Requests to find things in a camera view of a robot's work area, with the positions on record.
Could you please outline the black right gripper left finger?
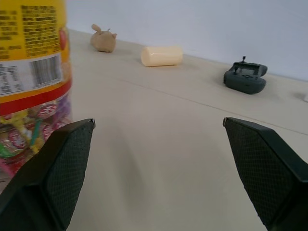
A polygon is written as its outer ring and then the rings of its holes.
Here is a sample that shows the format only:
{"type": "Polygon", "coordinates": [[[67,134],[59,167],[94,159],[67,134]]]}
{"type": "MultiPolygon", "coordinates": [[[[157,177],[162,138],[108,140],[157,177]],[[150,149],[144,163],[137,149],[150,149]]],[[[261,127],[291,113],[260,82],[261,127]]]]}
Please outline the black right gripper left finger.
{"type": "Polygon", "coordinates": [[[83,186],[93,118],[55,130],[0,194],[2,231],[65,231],[83,186]]]}

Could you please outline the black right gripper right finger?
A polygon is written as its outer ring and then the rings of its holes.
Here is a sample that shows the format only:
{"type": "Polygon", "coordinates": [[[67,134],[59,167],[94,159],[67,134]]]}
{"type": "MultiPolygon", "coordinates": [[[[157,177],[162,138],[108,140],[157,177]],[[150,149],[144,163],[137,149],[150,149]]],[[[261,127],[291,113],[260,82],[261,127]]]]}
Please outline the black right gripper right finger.
{"type": "Polygon", "coordinates": [[[235,165],[258,217],[269,231],[308,229],[308,165],[271,128],[226,117],[235,165]]]}

